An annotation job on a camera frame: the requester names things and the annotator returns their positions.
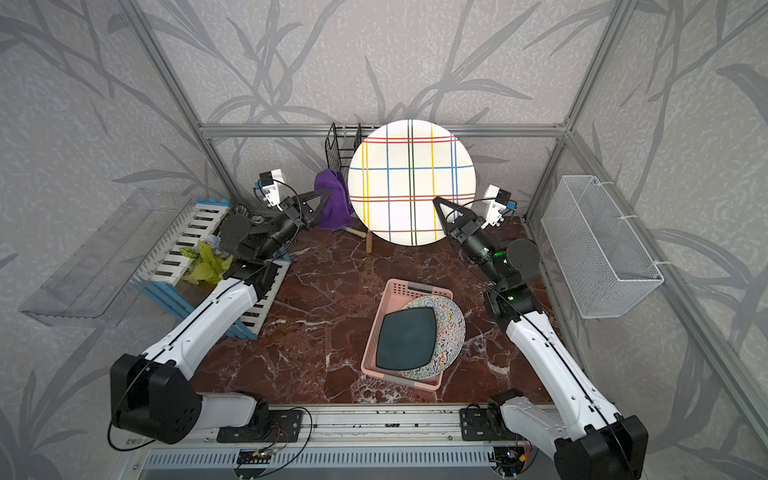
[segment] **colorful striped plate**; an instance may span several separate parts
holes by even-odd
[[[432,199],[474,200],[475,167],[451,132],[424,120],[400,120],[362,141],[348,186],[357,216],[373,233],[400,245],[426,245],[445,236]]]

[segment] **leaf pattern wallpaper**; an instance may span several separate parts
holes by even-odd
[[[615,4],[140,3],[205,124],[559,123]],[[554,141],[463,141],[478,190],[504,179],[524,211]],[[309,189],[326,168],[318,138],[214,143],[245,198],[265,170]]]
[[[50,328],[19,306],[136,187],[225,197],[116,3],[0,4],[0,478],[107,478],[109,366],[174,321]]]
[[[208,124],[559,123],[615,5],[140,3]],[[639,0],[577,125],[756,374],[768,320],[768,64],[756,46],[768,43],[767,8]],[[103,438],[108,367],[174,324],[144,300],[115,329],[54,329],[18,306],[135,187],[226,196],[118,10],[112,0],[0,5],[4,480],[107,477],[116,459]],[[503,179],[521,207],[554,147],[546,138],[463,141],[478,189]],[[306,189],[325,167],[319,138],[214,143],[245,194],[275,166]],[[580,173],[566,152],[558,176]],[[661,294],[623,319],[578,319],[540,244],[585,369],[649,428],[647,476],[768,478],[765,453]]]
[[[768,391],[765,45],[768,2],[638,2],[576,131]],[[570,152],[558,169],[584,174]],[[587,371],[649,429],[646,473],[768,478],[766,453],[663,295],[620,319],[581,319],[534,232]]]

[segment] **mounting plate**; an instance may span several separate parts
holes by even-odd
[[[462,440],[467,442],[518,439],[518,435],[514,432],[494,433],[491,421],[488,419],[488,409],[461,409],[458,411],[458,416],[462,422]]]
[[[277,424],[283,429],[285,434],[280,433],[279,442],[296,443],[299,440],[299,431],[301,430],[301,410],[270,410],[267,425]],[[272,428],[266,436],[262,429],[255,429],[253,426],[244,427],[225,427],[219,429],[219,435],[216,441],[219,443],[242,443],[242,442],[266,442],[276,441],[278,430]]]

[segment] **wire basket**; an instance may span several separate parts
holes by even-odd
[[[331,128],[328,129],[328,134],[326,135],[326,162],[328,162],[330,170],[340,171],[342,176],[344,176],[344,188],[347,188],[349,180],[349,162],[361,143],[362,126],[360,124],[357,124],[355,141],[352,148],[339,148],[339,132],[336,124],[331,124]]]
[[[541,224],[584,318],[622,316],[664,282],[594,176],[563,176]]]

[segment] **purple cloth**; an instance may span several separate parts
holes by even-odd
[[[318,188],[327,188],[330,198],[323,208],[317,226],[324,230],[346,227],[352,218],[352,204],[349,202],[342,173],[333,170],[321,171],[315,177],[315,190]]]

